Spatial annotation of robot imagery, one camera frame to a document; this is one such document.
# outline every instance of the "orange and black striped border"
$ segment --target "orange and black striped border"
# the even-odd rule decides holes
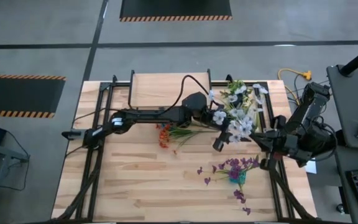
[[[0,116],[10,118],[53,118],[55,113],[38,111],[0,111]]]
[[[161,21],[227,21],[232,16],[142,16],[122,17],[120,22],[161,22]]]
[[[39,80],[66,80],[66,77],[48,75],[0,75],[0,78],[11,79],[39,79]]]

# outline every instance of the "gray floor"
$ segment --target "gray floor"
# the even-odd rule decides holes
[[[0,44],[91,43],[102,0],[0,0]],[[358,0],[232,0],[233,21],[120,23],[121,2],[110,0],[100,43],[358,40]],[[89,49],[0,50],[0,74],[63,75],[67,82],[52,120],[0,118],[31,154],[27,187],[22,192],[2,190],[0,223],[47,220],[52,212],[67,141],[60,133],[70,128],[80,92]],[[276,79],[280,68],[311,70],[313,81],[327,80],[325,68],[347,63],[358,45],[309,47],[192,47],[98,49],[90,80],[128,80],[137,72],[212,71],[213,79],[228,73],[248,80]],[[285,83],[293,88],[291,73]],[[306,82],[298,79],[298,87]],[[323,114],[339,129],[333,100]],[[9,175],[6,184],[20,187],[24,168]],[[335,161],[318,164],[310,185],[323,220],[349,222],[335,206]]]

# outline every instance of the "teal vase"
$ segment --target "teal vase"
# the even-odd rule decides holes
[[[243,171],[243,172],[240,172],[238,179],[230,178],[230,182],[242,185],[242,184],[245,184],[246,178],[247,178],[247,172]]]

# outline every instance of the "yellow cable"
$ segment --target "yellow cable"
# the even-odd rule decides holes
[[[307,79],[307,80],[311,80],[311,71],[298,72],[298,71],[295,71],[295,70],[290,69],[290,68],[282,68],[282,69],[280,69],[280,70],[277,72],[277,78],[278,78],[279,80],[282,80],[282,79],[281,79],[281,73],[282,73],[283,71],[293,72],[293,73],[295,73],[295,74],[301,75],[303,78],[305,78],[305,79]],[[294,99],[295,99],[297,105],[299,105],[300,102],[299,102],[298,98],[295,96],[295,94],[293,93],[293,91],[292,91],[288,86],[286,86],[286,85],[285,85],[284,87],[289,91],[289,93],[292,94],[292,96],[294,97]]]

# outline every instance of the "wooden table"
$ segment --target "wooden table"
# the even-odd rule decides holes
[[[274,115],[290,117],[291,111],[282,81],[269,80],[268,88]],[[94,111],[100,82],[84,82],[76,117]],[[143,92],[132,91],[132,97],[152,96],[174,102],[180,84],[165,83],[165,92],[156,94],[153,88],[143,86]],[[186,86],[186,91],[197,92],[199,87]],[[222,89],[213,88],[215,93]],[[116,87],[112,108],[127,108],[129,89]],[[74,128],[88,129],[93,117],[75,122]],[[217,133],[203,133],[190,139],[179,148],[177,155],[158,145],[158,129],[155,124],[136,124],[122,135],[110,135],[104,147],[94,221],[97,222],[250,222],[275,221],[269,173],[253,169],[247,173],[244,192],[250,215],[241,210],[234,198],[236,185],[228,181],[205,185],[207,173],[198,175],[202,166],[211,170],[213,164],[237,157],[264,157],[254,142],[225,145],[216,152],[212,143]],[[68,151],[80,146],[72,141]],[[78,193],[86,149],[71,154],[65,161],[52,217],[59,216]],[[295,161],[284,158],[288,182],[295,197],[316,216],[308,178]],[[88,211],[85,201],[84,211]],[[280,194],[283,213],[287,214],[283,194]]]

